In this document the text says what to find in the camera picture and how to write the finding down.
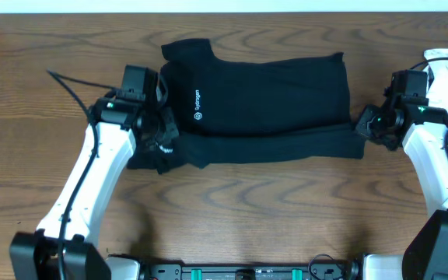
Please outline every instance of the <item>black t-shirt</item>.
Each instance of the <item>black t-shirt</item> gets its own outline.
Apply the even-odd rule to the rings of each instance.
[[[160,173],[190,163],[262,163],[334,156],[360,159],[349,91],[337,53],[269,63],[223,61],[209,40],[162,46],[160,74],[180,130],[173,152],[136,155],[128,168]]]

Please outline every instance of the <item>wood grain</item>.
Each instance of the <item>wood grain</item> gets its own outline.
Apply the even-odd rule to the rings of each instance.
[[[345,52],[356,116],[383,101],[393,71],[448,47],[448,13],[0,15],[0,279],[9,243],[32,232],[82,145],[79,107],[44,71],[119,85],[127,63],[159,68],[159,46],[208,37],[229,61]],[[76,86],[85,103],[103,92]],[[307,262],[369,251],[401,254],[426,221],[402,152],[368,144],[362,160],[126,170],[100,252],[187,263]]]

